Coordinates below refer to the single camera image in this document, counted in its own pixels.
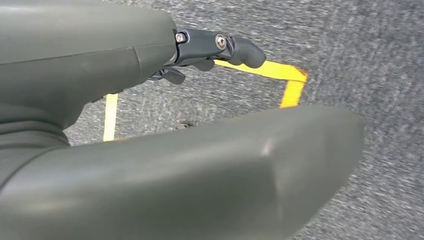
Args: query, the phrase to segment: small object on floor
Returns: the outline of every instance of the small object on floor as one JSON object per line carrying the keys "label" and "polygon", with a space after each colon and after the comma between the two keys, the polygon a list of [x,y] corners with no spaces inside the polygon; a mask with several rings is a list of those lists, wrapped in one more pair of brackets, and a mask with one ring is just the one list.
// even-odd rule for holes
{"label": "small object on floor", "polygon": [[178,123],[177,125],[175,125],[174,129],[175,130],[181,130],[181,129],[188,129],[190,128],[191,125],[188,123]]}

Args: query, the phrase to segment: bolt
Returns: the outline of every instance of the bolt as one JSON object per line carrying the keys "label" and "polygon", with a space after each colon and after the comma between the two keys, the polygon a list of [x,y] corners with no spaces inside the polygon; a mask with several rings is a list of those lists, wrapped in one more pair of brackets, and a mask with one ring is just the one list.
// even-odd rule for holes
{"label": "bolt", "polygon": [[216,46],[221,50],[224,50],[227,47],[227,40],[222,34],[216,35],[215,42],[216,42]]}
{"label": "bolt", "polygon": [[186,35],[182,32],[175,34],[175,40],[177,43],[182,44],[186,41]]}

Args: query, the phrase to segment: gray carpet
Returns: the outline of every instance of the gray carpet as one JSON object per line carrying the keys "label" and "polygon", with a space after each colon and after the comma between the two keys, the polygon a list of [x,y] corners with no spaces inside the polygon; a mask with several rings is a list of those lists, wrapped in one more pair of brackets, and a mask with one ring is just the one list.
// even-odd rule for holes
{"label": "gray carpet", "polygon": [[[301,104],[340,106],[368,123],[350,182],[297,240],[424,239],[424,2],[422,0],[140,0],[180,26],[246,36],[272,61],[309,74]],[[285,83],[217,67],[185,69],[181,86],[149,82],[120,95],[117,136],[170,131],[278,107]],[[102,139],[104,101],[68,129]]]}

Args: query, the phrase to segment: screw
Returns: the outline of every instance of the screw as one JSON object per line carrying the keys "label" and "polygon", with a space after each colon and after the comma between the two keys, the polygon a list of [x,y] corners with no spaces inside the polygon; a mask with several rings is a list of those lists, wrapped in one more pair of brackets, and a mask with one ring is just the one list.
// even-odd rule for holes
{"label": "screw", "polygon": [[216,42],[216,46],[221,50],[224,50],[227,47],[227,40],[222,34],[216,35],[215,42]]}
{"label": "screw", "polygon": [[182,32],[175,34],[175,40],[177,43],[182,44],[186,41],[186,35]]}

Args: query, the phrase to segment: yellow tape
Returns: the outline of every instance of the yellow tape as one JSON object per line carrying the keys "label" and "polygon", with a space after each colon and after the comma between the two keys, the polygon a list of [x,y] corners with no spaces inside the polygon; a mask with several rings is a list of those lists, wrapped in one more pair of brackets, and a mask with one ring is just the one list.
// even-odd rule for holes
{"label": "yellow tape", "polygon": [[[226,61],[215,61],[216,65],[240,70],[246,73],[257,74],[267,78],[287,80],[284,95],[281,99],[280,108],[289,108],[298,105],[303,87],[308,75],[295,66],[266,61],[259,68],[250,68],[244,64],[235,66]],[[118,108],[118,95],[106,96],[106,109],[104,118],[103,141],[112,141],[115,138],[115,127]]]}
{"label": "yellow tape", "polygon": [[303,87],[308,79],[308,75],[297,67],[272,61],[265,61],[259,68],[250,68],[244,64],[234,66],[226,61],[218,60],[215,61],[215,64],[268,78],[287,80],[288,83],[281,99],[280,108],[289,108],[298,105]]}
{"label": "yellow tape", "polygon": [[237,69],[246,73],[257,74],[268,78],[306,82],[307,75],[297,67],[273,61],[265,61],[259,68],[250,68],[244,64],[235,66],[226,61],[215,61],[216,65]]}
{"label": "yellow tape", "polygon": [[115,127],[117,123],[118,94],[106,95],[106,108],[104,116],[103,141],[115,139]]}

